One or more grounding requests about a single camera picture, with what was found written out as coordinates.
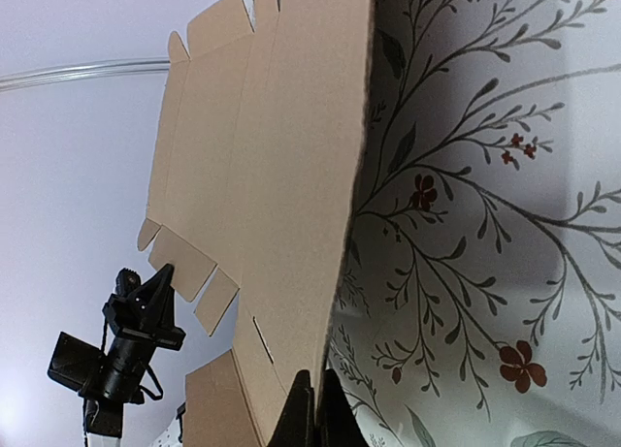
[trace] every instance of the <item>floral wallpaper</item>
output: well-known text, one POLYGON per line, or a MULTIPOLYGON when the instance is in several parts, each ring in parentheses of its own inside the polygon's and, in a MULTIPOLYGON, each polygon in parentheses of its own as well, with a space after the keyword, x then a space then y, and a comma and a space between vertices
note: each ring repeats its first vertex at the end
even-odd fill
POLYGON ((374 447, 621 445, 621 0, 376 0, 328 364, 374 447))

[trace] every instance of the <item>white wall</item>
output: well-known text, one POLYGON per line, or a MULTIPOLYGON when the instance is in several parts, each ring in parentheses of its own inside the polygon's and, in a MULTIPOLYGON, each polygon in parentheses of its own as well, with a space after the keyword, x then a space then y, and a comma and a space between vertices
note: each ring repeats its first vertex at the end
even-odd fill
MULTIPOLYGON (((172 29, 215 0, 0 0, 0 74, 166 55, 172 29)), ((46 371, 63 330, 98 345, 120 268, 152 275, 144 217, 165 75, 69 82, 0 95, 0 447, 82 445, 82 402, 46 371)), ((153 368, 166 396, 130 407, 124 445, 147 445, 183 401, 183 376, 230 345, 233 317, 188 333, 153 368)))

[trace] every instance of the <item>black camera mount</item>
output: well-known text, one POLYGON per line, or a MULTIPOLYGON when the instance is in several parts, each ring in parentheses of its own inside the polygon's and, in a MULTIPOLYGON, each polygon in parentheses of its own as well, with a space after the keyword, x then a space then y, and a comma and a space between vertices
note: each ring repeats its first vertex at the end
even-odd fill
POLYGON ((180 350, 185 338, 175 326, 173 272, 174 267, 166 265, 142 285, 135 272, 118 273, 115 293, 103 308, 101 348, 60 333, 48 376, 84 399, 85 432, 121 437, 125 403, 142 404, 145 395, 154 400, 164 396, 149 362, 156 348, 180 350), (114 341, 106 355, 108 325, 114 341), (145 372, 159 394, 141 385, 145 372))

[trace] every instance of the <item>black object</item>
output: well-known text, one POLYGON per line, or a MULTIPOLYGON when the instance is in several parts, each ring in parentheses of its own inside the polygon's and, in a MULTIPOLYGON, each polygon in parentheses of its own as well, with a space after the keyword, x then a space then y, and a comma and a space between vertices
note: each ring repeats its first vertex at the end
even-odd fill
POLYGON ((164 393, 149 362, 157 347, 180 350, 185 332, 175 326, 174 267, 164 266, 141 285, 133 271, 116 277, 115 293, 104 304, 104 342, 97 348, 60 333, 48 376, 84 398, 85 432, 121 437, 123 405, 142 404, 145 394, 160 400, 164 393), (106 329, 114 341, 105 354, 106 329), (158 394, 141 385, 145 372, 158 394))
POLYGON ((369 447, 349 408, 339 376, 324 372, 317 420, 307 370, 297 373, 268 447, 369 447))

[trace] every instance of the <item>cardboard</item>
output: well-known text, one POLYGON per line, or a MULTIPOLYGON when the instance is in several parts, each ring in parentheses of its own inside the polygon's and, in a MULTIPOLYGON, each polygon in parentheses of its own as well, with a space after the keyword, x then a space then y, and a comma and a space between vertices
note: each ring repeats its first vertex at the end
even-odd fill
POLYGON ((365 140, 373 0, 244 1, 194 18, 188 49, 171 35, 138 236, 188 301, 216 268, 210 334, 241 295, 232 352, 187 378, 188 447, 265 445, 297 371, 321 383, 365 140))

